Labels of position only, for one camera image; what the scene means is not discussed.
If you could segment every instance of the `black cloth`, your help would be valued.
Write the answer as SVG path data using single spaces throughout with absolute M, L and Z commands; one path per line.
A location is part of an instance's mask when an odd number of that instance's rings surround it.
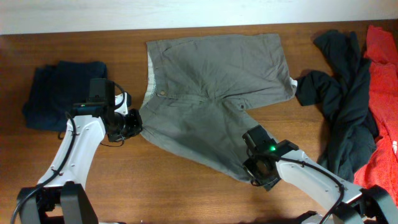
M 314 44 L 328 60 L 336 78 L 312 71 L 298 79 L 296 97 L 302 106 L 322 103 L 330 125 L 330 142 L 318 163 L 339 177 L 354 181 L 354 173 L 376 150 L 376 122 L 369 110 L 369 66 L 362 58 L 354 32 L 331 30 Z
M 29 100 L 22 113 L 28 128 L 64 131 L 65 112 L 74 103 L 84 102 L 89 94 L 92 78 L 107 78 L 103 62 L 59 62 L 35 71 Z

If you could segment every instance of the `red cloth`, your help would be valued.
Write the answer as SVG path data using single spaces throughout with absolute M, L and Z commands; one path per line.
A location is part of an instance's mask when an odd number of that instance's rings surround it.
M 391 33 L 369 26 L 366 58 L 372 60 L 369 107 L 379 128 L 377 149 L 354 175 L 365 188 L 377 184 L 398 206 L 398 52 Z

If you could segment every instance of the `folded garment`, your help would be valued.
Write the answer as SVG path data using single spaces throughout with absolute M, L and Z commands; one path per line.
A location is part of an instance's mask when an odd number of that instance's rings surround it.
M 369 164 L 355 173 L 355 184 L 377 184 L 398 206 L 398 52 L 391 33 L 369 26 L 365 57 L 372 60 L 369 107 L 380 130 Z
M 57 66 L 37 68 L 29 100 L 22 112 L 28 128 L 64 131 L 65 112 L 88 97 L 90 80 L 107 78 L 103 62 L 59 62 Z
M 322 103 L 322 113 L 330 125 L 330 142 L 318 163 L 352 182 L 354 173 L 376 150 L 378 130 L 369 111 L 370 61 L 361 57 L 354 32 L 347 37 L 331 30 L 314 44 L 336 78 L 312 71 L 298 80 L 296 96 L 303 106 Z
M 139 111 L 143 137 L 249 181 L 242 135 L 258 122 L 245 110 L 289 100 L 297 86 L 279 36 L 192 37 L 147 46 L 149 85 Z

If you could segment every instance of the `gray cloth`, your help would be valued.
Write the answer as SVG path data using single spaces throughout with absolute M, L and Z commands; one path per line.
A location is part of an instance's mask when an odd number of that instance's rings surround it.
M 166 151 L 248 181 L 242 135 L 258 122 L 245 110 L 289 100 L 296 91 L 279 36 L 192 37 L 147 46 L 149 89 L 140 109 L 142 136 Z

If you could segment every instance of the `wooden table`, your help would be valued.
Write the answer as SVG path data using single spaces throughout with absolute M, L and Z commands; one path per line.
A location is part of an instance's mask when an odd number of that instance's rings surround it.
M 147 41 L 278 33 L 290 75 L 298 78 L 307 69 L 332 74 L 311 36 L 328 29 L 355 31 L 363 45 L 370 24 L 398 36 L 397 20 L 0 36 L 0 223 L 9 221 L 19 190 L 37 183 L 60 145 L 56 133 L 24 127 L 21 109 L 36 67 L 59 60 L 102 61 L 109 79 L 121 84 L 138 108 L 147 85 Z M 318 108 L 301 107 L 295 98 L 249 114 L 278 139 L 299 145 L 313 160 L 328 141 Z M 120 148 L 98 148 L 86 192 L 102 222 L 239 223 L 296 217 L 308 210 L 325 212 L 290 184 L 280 182 L 266 192 L 165 152 L 141 136 Z

